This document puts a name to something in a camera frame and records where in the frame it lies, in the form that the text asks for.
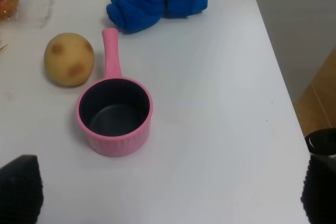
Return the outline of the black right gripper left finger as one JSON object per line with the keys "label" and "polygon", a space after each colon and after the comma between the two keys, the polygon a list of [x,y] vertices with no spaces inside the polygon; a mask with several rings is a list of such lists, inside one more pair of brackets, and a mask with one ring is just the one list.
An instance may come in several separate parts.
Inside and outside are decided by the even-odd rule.
{"label": "black right gripper left finger", "polygon": [[21,155],[1,167],[1,223],[36,223],[43,203],[36,155]]}

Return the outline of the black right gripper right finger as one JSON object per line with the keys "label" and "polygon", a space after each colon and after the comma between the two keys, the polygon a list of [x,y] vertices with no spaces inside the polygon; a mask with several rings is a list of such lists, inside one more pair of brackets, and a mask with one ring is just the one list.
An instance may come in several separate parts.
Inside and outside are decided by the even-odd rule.
{"label": "black right gripper right finger", "polygon": [[310,152],[301,202],[310,223],[335,223],[335,128],[304,137]]}

